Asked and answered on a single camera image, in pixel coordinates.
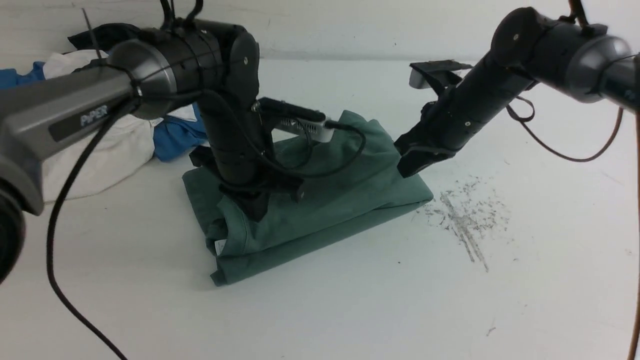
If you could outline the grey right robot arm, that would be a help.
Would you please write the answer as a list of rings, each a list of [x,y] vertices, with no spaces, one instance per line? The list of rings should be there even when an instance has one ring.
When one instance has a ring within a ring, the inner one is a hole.
[[[619,108],[613,135],[624,111],[639,114],[639,55],[605,25],[589,23],[580,1],[569,4],[570,14],[558,19],[533,7],[508,13],[475,65],[410,64],[410,86],[432,89],[438,98],[423,106],[418,124],[394,143],[402,177],[454,157],[503,110],[526,128],[534,116],[519,116],[511,102],[537,84],[583,104],[613,102]]]

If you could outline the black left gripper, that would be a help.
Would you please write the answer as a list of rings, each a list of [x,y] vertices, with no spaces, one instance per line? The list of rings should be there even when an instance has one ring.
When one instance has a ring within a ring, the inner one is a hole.
[[[286,194],[296,203],[304,198],[302,176],[276,164],[272,138],[248,105],[211,89],[197,105],[209,146],[197,146],[189,159],[217,178],[249,220],[262,221],[271,194]]]

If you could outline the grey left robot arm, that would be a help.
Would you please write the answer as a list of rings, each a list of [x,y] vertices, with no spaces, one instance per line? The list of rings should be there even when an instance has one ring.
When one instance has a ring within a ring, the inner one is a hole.
[[[25,241],[23,214],[44,209],[42,164],[94,132],[98,142],[123,116],[154,120],[196,103],[210,150],[190,155],[254,221],[269,194],[300,196],[301,175],[275,162],[271,132],[314,137],[324,114],[261,98],[259,44],[242,26],[195,20],[142,30],[106,62],[1,91],[1,278]]]

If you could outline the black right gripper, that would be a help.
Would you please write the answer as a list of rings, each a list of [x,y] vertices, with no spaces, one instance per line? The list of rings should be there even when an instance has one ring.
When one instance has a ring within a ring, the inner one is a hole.
[[[489,121],[534,83],[519,69],[497,64],[490,54],[460,76],[462,81],[426,104],[418,124],[396,140],[400,153],[397,170],[403,178],[455,157]]]

